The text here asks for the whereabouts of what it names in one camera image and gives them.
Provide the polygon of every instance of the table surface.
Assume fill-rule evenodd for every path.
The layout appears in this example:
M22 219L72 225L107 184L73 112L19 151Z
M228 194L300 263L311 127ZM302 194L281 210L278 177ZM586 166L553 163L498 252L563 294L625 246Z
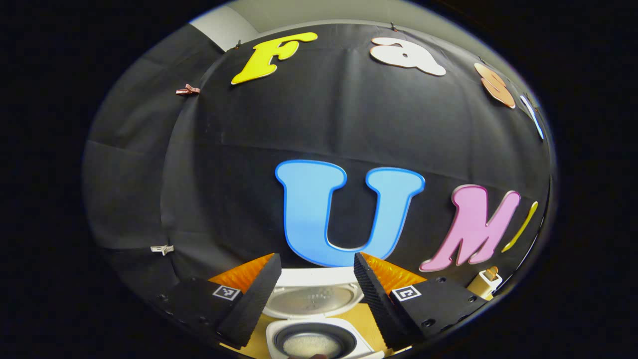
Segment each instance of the table surface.
M385 356L389 356L394 353L391 349L385 347L381 332L379 332L379 328L376 326L375 319L367 304L358 303L353 309L350 309L348 312L338 316L334 316L334 318L345 319L352 324L366 342L370 344L374 351L383 351ZM233 349L224 344L222 344L222 346L238 351L244 355L252 356L256 359L270 359L271 356L268 352L268 345L266 344L266 326L277 320L285 319L277 319L262 314L247 346L241 348L241 350Z

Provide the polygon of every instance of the blue letter u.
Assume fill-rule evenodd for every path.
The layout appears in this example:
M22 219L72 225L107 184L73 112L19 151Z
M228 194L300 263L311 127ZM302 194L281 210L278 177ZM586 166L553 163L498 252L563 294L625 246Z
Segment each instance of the blue letter u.
M332 193L346 184L346 172L328 162L292 160L281 162L275 176L284 187L288 245L301 258L326 267L351 266L356 252L387 258L399 241L412 197L426 185L423 176L406 169L370 170L366 184L377 194L370 238L363 247L341 248L328 240L328 219Z

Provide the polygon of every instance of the black fabric backdrop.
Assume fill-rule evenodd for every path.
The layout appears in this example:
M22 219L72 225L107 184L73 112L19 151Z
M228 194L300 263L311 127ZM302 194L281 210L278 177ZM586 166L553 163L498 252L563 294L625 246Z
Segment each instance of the black fabric backdrop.
M318 39L301 43L286 61L274 59L275 73L230 84L254 45L308 31ZM376 61L369 54L374 37L423 46L446 75ZM452 264L425 276L443 275L465 286L478 267L495 265L508 278L519 266L545 210L549 141L540 140L526 110L491 98L474 69L478 56L431 36L356 24L283 31L221 57L214 50L187 25L137 61L105 100L89 136L84 171L87 210L100 246L174 245L169 256L180 278L212 277L271 252L281 254L284 268L315 267L286 243L283 187L274 176L282 161L303 158L332 162L348 173L330 211L328 235L339 247L359 247L369 237L376 204L376 194L365 185L370 169L402 167L425 177L426 188L411 201L387 259L416 273L451 226L456 187L486 187L490 216L505 193L516 190L521 203L490 260ZM168 60L162 58L167 51ZM166 62L178 66L158 65ZM175 96L182 82L202 93ZM524 106L516 86L509 80L507 86L517 106ZM141 99L128 97L148 87L154 91ZM501 254L534 201L537 214L516 245ZM143 266L127 273L151 275ZM147 295L146 288L137 289L144 281L135 282L133 289Z

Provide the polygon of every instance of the rice cooker lid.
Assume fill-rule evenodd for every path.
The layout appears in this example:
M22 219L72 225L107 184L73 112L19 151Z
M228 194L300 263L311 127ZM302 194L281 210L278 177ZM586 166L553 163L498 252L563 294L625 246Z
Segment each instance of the rice cooker lid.
M361 299L352 267L282 269L263 313L281 319L331 317Z

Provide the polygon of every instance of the pink letter m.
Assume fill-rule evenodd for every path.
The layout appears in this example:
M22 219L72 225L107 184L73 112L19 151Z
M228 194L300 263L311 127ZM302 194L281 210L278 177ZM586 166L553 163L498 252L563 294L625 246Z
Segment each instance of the pink letter m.
M432 259L419 266L420 271L438 271L452 263L452 254L457 247L459 255L456 265L460 266L468 259L470 264L488 260L512 219L512 215L521 201L521 195L509 191L492 218L487 220L487 190L478 185L463 185L452 193L452 203L456 206L456 215L452 227L443 241L443 245Z

